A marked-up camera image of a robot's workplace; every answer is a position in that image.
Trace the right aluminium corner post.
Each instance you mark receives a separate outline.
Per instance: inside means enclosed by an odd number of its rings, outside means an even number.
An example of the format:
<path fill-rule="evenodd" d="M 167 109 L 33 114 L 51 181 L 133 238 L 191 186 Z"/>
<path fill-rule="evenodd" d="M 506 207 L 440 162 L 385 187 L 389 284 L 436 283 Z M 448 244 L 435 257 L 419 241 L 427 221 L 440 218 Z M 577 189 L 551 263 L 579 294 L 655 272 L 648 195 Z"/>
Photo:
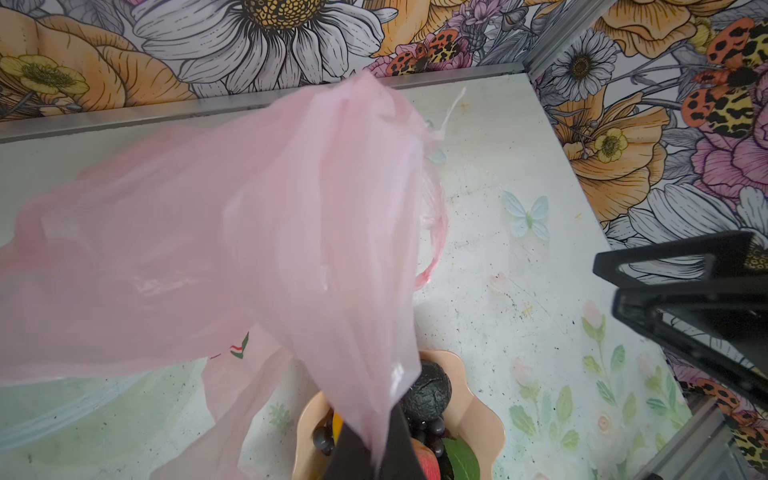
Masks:
<path fill-rule="evenodd" d="M 613 0 L 565 1 L 564 12 L 548 26 L 523 60 L 531 80 L 538 78 L 582 31 L 614 4 Z"/>

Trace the pink peach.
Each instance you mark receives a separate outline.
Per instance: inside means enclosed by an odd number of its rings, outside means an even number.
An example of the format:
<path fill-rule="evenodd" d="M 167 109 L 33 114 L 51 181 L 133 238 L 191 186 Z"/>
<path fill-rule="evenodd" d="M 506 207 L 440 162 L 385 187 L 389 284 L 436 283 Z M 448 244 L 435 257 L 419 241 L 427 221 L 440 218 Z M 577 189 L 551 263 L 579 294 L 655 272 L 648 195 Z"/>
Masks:
<path fill-rule="evenodd" d="M 411 439 L 411 444 L 425 478 L 440 480 L 440 466 L 434 452 L 417 439 Z"/>

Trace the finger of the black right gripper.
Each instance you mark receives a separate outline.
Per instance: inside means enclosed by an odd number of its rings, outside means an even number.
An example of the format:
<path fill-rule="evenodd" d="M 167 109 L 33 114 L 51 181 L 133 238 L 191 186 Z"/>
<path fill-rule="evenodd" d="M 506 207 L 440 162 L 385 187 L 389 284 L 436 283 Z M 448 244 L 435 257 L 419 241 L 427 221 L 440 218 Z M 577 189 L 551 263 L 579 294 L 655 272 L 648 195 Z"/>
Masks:
<path fill-rule="evenodd" d="M 751 231 L 703 236 L 613 250 L 595 256 L 593 273 L 613 285 L 662 285 L 747 277 L 755 246 Z"/>
<path fill-rule="evenodd" d="M 767 279 L 620 288 L 612 315 L 767 408 Z"/>

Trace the pink plastic bag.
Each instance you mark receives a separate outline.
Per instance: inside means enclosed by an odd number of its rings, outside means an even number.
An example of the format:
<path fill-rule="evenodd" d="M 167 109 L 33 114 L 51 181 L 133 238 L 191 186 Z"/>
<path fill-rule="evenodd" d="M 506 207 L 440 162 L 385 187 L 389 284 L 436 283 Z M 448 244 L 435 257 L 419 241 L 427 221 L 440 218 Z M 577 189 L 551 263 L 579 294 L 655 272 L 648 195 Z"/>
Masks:
<path fill-rule="evenodd" d="M 368 73 L 175 127 L 28 201 L 1 249 L 1 382 L 207 359 L 214 426 L 157 479 L 240 479 L 292 360 L 344 421 L 340 477 L 416 473 L 396 406 L 421 371 L 420 236 L 447 236 L 445 136 Z"/>

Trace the pink flower-shaped bowl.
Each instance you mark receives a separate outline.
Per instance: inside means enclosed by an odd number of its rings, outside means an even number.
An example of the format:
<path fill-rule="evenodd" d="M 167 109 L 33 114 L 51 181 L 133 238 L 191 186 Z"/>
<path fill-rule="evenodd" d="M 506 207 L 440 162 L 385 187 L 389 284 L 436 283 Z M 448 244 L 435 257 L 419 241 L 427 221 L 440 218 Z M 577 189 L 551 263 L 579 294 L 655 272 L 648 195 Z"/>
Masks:
<path fill-rule="evenodd" d="M 420 356 L 439 364 L 448 375 L 452 384 L 452 398 L 445 411 L 446 426 L 475 454 L 479 467 L 477 477 L 491 480 L 494 462 L 501 455 L 506 440 L 501 419 L 470 390 L 466 369 L 460 357 L 445 350 L 422 350 Z M 292 472 L 294 479 L 318 479 L 329 463 L 329 458 L 313 446 L 312 432 L 330 410 L 325 395 L 319 392 L 301 413 L 297 421 L 297 447 Z"/>

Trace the dark avocado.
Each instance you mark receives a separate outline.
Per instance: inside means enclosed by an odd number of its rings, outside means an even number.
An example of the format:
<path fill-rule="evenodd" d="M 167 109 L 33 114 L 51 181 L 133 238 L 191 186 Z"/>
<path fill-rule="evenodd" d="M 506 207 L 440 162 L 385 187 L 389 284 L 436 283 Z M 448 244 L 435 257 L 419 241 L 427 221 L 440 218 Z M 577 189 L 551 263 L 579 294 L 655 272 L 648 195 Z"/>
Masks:
<path fill-rule="evenodd" d="M 407 419 L 431 422 L 441 417 L 452 398 L 452 384 L 445 370 L 429 360 L 421 361 L 421 373 L 400 401 Z"/>

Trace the dark grape bunch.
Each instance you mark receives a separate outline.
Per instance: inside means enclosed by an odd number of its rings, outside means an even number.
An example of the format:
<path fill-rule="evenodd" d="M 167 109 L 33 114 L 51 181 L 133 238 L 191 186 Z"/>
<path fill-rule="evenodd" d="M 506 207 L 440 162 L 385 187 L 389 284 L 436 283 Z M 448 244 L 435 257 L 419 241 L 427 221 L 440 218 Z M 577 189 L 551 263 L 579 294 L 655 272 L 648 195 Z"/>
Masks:
<path fill-rule="evenodd" d="M 442 417 L 431 421 L 415 420 L 406 417 L 411 438 L 429 448 L 437 459 L 445 456 L 444 439 L 447 436 Z M 314 448 L 325 456 L 330 456 L 340 438 L 344 421 L 334 410 L 330 410 L 312 432 Z"/>

